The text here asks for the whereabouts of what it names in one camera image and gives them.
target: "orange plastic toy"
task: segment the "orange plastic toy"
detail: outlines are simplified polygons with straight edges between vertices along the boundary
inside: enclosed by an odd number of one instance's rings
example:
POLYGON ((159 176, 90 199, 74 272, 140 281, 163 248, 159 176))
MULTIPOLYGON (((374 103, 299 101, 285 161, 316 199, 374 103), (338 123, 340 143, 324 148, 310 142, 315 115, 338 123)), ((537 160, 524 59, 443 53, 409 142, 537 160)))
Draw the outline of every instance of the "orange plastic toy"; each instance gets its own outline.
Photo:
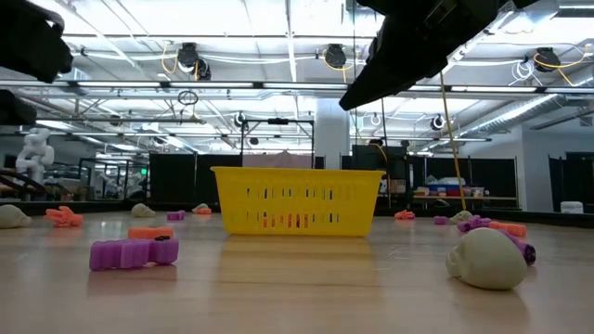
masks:
POLYGON ((154 239, 156 237, 174 237, 174 230, 171 227, 130 227, 128 238, 154 239))
POLYGON ((492 221, 491 223, 489 223, 489 227, 507 231, 509 234, 515 237, 526 237, 526 234, 528 232, 526 226, 520 224, 505 224, 492 221))
POLYGON ((75 214, 67 206, 58 207, 58 210, 45 210, 44 218, 54 222, 54 227, 79 227, 83 224, 83 216, 75 214))
POLYGON ((196 214, 211 214, 213 211, 209 208, 196 209, 196 214))
POLYGON ((408 212, 406 210, 401 211, 401 212, 397 212, 394 215, 394 219, 398 219, 398 220, 413 220, 415 219, 415 213, 414 212, 408 212))

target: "wooden floor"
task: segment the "wooden floor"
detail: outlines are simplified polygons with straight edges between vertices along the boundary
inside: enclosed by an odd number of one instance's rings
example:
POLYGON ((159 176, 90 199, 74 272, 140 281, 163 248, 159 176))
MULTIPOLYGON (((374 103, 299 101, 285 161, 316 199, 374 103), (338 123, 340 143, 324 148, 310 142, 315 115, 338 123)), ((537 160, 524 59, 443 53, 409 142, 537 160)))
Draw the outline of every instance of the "wooden floor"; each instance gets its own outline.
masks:
POLYGON ((82 229, 0 231, 1 333, 592 333, 594 230, 529 225, 536 266, 514 291, 448 278, 452 226, 376 219, 368 238, 229 237, 219 216, 171 223, 175 265, 88 270, 93 241, 164 216, 87 214, 82 229))

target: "white skull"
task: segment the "white skull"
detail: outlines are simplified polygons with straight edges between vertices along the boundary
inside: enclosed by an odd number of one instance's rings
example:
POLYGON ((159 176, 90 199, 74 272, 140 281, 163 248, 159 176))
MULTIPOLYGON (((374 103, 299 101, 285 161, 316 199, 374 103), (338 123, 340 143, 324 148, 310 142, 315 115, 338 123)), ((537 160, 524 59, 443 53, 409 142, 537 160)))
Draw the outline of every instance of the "white skull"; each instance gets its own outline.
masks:
POLYGON ((206 205, 206 203, 202 203, 201 205, 199 205, 196 208, 192 209, 192 212, 197 213, 199 209, 208 209, 208 205, 206 205))
POLYGON ((461 212, 456 213, 456 215, 453 216, 452 218, 450 218, 449 222, 452 224, 464 223, 464 222, 470 221, 471 218, 472 218, 472 213, 467 212, 467 211, 461 211, 461 212))
POLYGON ((136 204, 132 208, 132 215, 137 218, 151 218, 154 217, 155 214, 155 211, 142 203, 136 204))
POLYGON ((477 228, 463 236, 447 256, 445 267, 452 277, 482 289, 512 289, 528 273, 518 247, 491 228, 477 228))
POLYGON ((0 228, 27 227, 31 218, 14 205, 0 206, 0 228))

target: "yellow plastic basket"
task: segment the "yellow plastic basket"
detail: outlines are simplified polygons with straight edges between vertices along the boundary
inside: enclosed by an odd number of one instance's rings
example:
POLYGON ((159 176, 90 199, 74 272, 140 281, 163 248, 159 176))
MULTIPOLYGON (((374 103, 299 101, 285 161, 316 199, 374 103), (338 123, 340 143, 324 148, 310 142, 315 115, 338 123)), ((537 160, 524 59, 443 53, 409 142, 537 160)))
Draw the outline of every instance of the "yellow plastic basket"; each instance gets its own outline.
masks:
POLYGON ((383 172, 213 167, 230 234, 363 237, 383 172))

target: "purple toy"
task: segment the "purple toy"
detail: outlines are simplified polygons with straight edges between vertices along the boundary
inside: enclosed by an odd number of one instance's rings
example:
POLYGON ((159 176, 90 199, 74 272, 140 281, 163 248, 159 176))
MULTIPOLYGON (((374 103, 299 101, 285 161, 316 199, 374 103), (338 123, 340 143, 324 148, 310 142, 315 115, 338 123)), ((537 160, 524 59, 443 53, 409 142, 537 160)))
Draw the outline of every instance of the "purple toy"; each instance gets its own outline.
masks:
POLYGON ((489 218, 481 218, 481 216, 475 215, 470 221, 464 223, 458 223, 458 230, 462 233, 467 233, 475 228, 489 227, 491 220, 489 218))
POLYGON ((447 217, 443 217, 443 216, 435 216, 433 218, 433 222, 436 225, 447 225, 448 221, 449 221, 449 219, 447 217))
POLYGON ((498 229, 498 231, 508 236, 508 238, 518 247, 526 261, 526 264, 532 265, 536 262, 536 249, 534 246, 521 242, 518 240, 518 238, 511 235, 506 230, 498 229))
POLYGON ((179 240, 169 237, 97 241, 91 246, 89 268, 139 268, 147 263, 170 264, 177 260, 179 240))
POLYGON ((186 212, 180 210, 178 212, 167 212, 167 220, 184 220, 186 219, 186 212))

